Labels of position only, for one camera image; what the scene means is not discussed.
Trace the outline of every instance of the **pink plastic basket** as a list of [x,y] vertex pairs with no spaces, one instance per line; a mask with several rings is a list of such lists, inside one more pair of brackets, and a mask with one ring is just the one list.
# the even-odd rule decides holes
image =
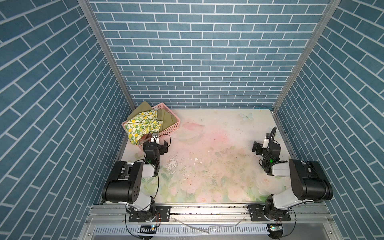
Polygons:
[[167,105],[165,105],[164,103],[159,103],[158,105],[153,106],[152,108],[153,109],[155,109],[155,108],[157,108],[157,109],[165,109],[168,113],[172,114],[177,119],[177,122],[175,124],[173,124],[169,128],[167,128],[167,129],[163,130],[162,132],[160,132],[159,136],[163,135],[163,134],[169,134],[170,135],[172,132],[176,131],[180,127],[180,118],[178,116],[176,116],[176,114],[174,112],[172,112],[172,110],[169,109],[169,107],[167,107]]

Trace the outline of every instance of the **blue brick wall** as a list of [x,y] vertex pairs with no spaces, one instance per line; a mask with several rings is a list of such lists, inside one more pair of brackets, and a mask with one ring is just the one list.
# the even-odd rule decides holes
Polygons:
[[76,0],[0,1],[0,239],[72,239],[127,101]]
[[277,111],[298,157],[325,168],[344,239],[383,239],[383,12],[342,0]]
[[271,108],[328,0],[91,0],[136,104]]

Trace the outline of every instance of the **floral tabletop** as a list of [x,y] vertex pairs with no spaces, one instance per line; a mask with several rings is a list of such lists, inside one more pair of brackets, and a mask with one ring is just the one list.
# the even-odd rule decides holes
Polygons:
[[[269,110],[175,110],[180,128],[172,133],[168,153],[160,157],[160,187],[155,201],[249,202],[265,201],[290,187],[290,178],[268,176],[251,151],[275,126]],[[281,160],[290,158],[279,131]],[[141,159],[143,152],[129,142],[122,160]],[[142,178],[141,191],[154,196],[157,177]]]

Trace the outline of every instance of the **lemon print fabric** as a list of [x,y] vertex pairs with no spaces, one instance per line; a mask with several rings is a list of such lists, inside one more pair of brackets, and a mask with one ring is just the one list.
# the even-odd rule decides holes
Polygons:
[[157,119],[157,110],[139,113],[131,120],[123,123],[129,140],[133,145],[138,145],[141,137],[150,132],[159,132],[163,121]]

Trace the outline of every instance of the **olive green cloth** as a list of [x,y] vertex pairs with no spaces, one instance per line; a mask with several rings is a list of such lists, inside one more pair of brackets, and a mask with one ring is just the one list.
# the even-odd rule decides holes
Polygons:
[[176,117],[167,112],[165,109],[159,109],[157,111],[157,119],[163,121],[163,124],[160,126],[160,132],[177,123]]
[[149,105],[147,102],[142,102],[135,110],[131,112],[131,114],[127,117],[127,121],[131,120],[134,118],[136,115],[139,113],[151,111],[153,108]]
[[[132,111],[132,113],[127,117],[127,121],[134,118],[139,113],[147,112],[153,110],[152,107],[147,102],[142,102],[135,110]],[[157,119],[162,120],[163,124],[161,124],[159,132],[169,128],[173,124],[177,123],[177,119],[175,116],[170,114],[164,109],[159,109],[157,111]]]

